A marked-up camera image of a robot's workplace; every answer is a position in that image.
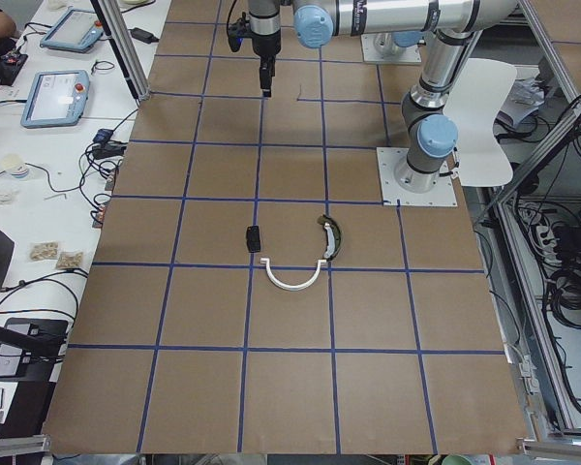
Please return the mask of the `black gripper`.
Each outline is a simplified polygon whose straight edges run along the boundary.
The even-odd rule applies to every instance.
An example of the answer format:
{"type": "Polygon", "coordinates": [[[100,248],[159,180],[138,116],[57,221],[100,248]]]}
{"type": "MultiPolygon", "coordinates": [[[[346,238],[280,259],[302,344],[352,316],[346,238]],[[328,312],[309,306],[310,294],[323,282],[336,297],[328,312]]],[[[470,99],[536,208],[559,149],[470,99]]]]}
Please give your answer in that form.
{"type": "Polygon", "coordinates": [[[281,50],[281,17],[279,0],[249,0],[249,26],[252,47],[260,57],[260,89],[272,97],[276,55],[281,50]]]}

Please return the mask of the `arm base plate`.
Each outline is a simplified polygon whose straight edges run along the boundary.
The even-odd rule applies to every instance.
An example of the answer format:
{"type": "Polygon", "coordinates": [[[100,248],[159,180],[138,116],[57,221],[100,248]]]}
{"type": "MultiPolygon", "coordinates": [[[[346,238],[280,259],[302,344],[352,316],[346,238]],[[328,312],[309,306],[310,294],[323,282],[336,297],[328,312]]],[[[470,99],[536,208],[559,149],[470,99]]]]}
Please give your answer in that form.
{"type": "Polygon", "coordinates": [[[419,31],[386,32],[361,36],[363,61],[377,65],[419,65],[419,31]]]}
{"type": "Polygon", "coordinates": [[[435,173],[414,171],[405,147],[378,147],[382,203],[389,206],[456,207],[457,200],[447,161],[435,173]]]}

